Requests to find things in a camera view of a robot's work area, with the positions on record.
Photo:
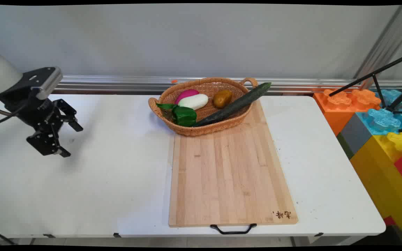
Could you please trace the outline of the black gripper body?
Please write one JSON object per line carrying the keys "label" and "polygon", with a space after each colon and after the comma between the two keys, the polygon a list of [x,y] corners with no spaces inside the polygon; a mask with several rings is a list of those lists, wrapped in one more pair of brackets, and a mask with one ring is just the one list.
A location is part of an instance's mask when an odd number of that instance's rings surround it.
{"label": "black gripper body", "polygon": [[33,127],[36,131],[56,133],[60,130],[60,120],[57,119],[59,110],[48,98],[38,99],[38,92],[11,92],[4,96],[5,108],[17,113],[17,118]]}

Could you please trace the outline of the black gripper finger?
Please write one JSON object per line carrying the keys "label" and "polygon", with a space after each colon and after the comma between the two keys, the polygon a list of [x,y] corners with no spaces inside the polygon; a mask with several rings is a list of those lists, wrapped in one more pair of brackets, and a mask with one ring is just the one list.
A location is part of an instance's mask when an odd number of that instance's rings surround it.
{"label": "black gripper finger", "polygon": [[64,158],[71,156],[71,153],[60,145],[58,135],[54,133],[37,131],[27,137],[27,142],[43,156],[51,154]]}
{"label": "black gripper finger", "polygon": [[53,105],[56,110],[56,115],[53,115],[54,119],[68,123],[76,132],[83,131],[83,127],[78,123],[77,118],[75,117],[77,111],[72,108],[72,106],[63,99],[53,101]]}

